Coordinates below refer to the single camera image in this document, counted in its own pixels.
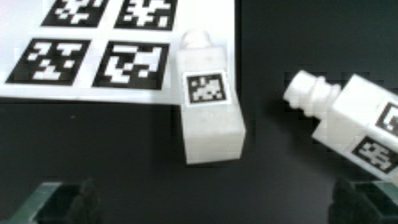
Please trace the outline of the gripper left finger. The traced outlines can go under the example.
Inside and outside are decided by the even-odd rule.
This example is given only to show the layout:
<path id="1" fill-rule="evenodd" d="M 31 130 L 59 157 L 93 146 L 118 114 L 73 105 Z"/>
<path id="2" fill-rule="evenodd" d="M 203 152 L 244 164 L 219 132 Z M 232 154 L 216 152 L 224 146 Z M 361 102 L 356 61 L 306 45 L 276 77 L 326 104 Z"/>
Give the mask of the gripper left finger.
<path id="1" fill-rule="evenodd" d="M 43 182 L 0 224 L 102 224 L 97 182 Z"/>

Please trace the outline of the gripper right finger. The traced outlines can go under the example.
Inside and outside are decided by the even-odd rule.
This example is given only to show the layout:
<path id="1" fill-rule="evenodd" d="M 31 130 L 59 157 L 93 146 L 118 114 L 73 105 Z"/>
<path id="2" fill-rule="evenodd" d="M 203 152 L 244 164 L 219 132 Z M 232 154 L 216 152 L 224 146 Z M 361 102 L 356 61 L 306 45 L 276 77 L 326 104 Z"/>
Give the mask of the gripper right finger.
<path id="1" fill-rule="evenodd" d="M 398 186 L 386 181 L 336 181 L 331 224 L 398 224 Z"/>

